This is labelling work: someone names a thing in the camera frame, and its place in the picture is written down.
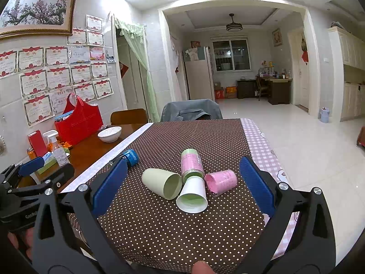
white bowl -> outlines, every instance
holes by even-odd
[[[122,127],[111,127],[105,130],[102,130],[97,136],[103,142],[114,142],[117,140],[122,133]]]

trash bin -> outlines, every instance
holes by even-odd
[[[329,108],[321,108],[321,122],[328,123],[330,118],[330,109]]]

spray bottle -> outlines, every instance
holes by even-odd
[[[48,143],[52,143],[52,152],[60,167],[70,163],[62,145],[57,142],[56,137],[58,136],[58,132],[56,130],[50,130],[45,132],[43,136],[48,138]]]

cup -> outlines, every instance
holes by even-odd
[[[204,211],[208,207],[204,179],[199,176],[190,176],[176,199],[176,205],[187,213]]]
[[[204,178],[204,168],[199,153],[195,149],[186,149],[181,154],[181,177],[185,183],[190,176]]]
[[[205,175],[208,190],[213,197],[218,197],[237,185],[237,176],[232,170],[224,170]]]
[[[179,174],[155,168],[149,168],[143,172],[142,182],[155,194],[167,200],[176,198],[182,186]]]

gray chair cover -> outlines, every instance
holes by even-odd
[[[161,121],[194,121],[201,119],[223,119],[217,103],[209,99],[167,103]]]

